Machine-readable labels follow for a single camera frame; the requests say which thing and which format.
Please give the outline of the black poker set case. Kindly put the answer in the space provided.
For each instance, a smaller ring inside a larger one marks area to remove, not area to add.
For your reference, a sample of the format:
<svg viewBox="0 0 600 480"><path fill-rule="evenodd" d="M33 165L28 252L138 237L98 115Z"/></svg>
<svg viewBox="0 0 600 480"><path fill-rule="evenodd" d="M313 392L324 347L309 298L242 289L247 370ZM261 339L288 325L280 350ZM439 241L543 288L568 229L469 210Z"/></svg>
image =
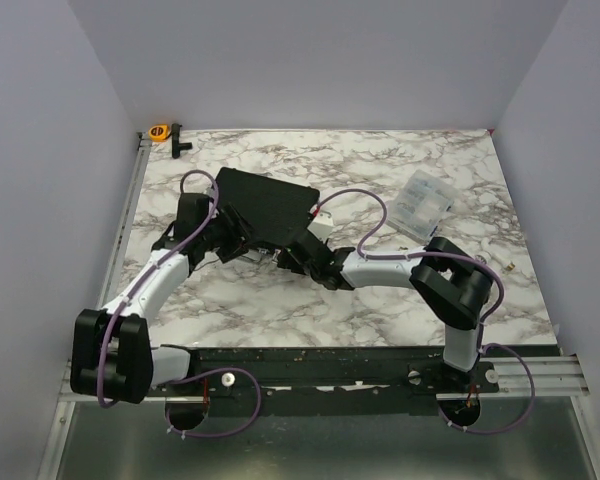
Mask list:
<svg viewBox="0 0 600 480"><path fill-rule="evenodd" d="M220 169L216 184L218 210L232 204L253 229L249 251L274 253L287 247L306 230L320 197L312 187L228 167Z"/></svg>

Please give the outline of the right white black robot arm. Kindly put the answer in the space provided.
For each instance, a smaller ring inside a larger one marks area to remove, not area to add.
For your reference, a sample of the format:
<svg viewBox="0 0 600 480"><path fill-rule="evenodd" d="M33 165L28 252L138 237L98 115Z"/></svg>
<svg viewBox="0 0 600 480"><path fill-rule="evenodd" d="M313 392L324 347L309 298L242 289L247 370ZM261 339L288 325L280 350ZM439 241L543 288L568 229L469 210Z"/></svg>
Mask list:
<svg viewBox="0 0 600 480"><path fill-rule="evenodd" d="M434 237L411 253L361 253L354 248L330 249L305 232L283 249L277 266L310 277L328 290L366 287L413 289L445 324L440 379L460 392L476 380L481 343L482 310L495 274L453 242Z"/></svg>

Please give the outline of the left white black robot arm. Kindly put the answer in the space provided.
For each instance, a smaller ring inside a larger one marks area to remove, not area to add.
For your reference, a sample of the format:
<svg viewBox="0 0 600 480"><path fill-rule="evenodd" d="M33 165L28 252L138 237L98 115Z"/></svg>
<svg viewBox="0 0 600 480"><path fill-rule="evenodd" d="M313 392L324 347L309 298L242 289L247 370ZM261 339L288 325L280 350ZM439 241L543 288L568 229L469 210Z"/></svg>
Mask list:
<svg viewBox="0 0 600 480"><path fill-rule="evenodd" d="M109 408L140 403L153 387L169 384L181 395L202 380L183 347L152 347L148 323L209 252L227 262L247 250L254 230L228 204L206 194L180 196L176 218L153 244L146 265L114 299L85 309L75 321L70 387Z"/></svg>

